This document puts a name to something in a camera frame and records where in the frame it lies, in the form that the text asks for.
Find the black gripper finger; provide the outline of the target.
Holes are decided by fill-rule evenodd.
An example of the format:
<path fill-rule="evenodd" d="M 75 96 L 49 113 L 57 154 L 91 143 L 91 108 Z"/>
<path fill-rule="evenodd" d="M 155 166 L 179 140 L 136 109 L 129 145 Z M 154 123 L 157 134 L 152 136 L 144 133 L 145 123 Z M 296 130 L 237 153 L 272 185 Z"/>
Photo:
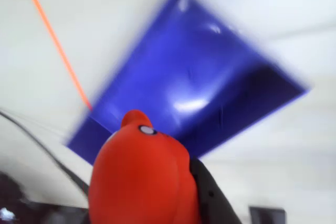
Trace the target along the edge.
<path fill-rule="evenodd" d="M 190 172 L 197 186 L 201 223 L 241 224 L 214 177 L 199 159 L 193 158 L 190 160 Z"/>

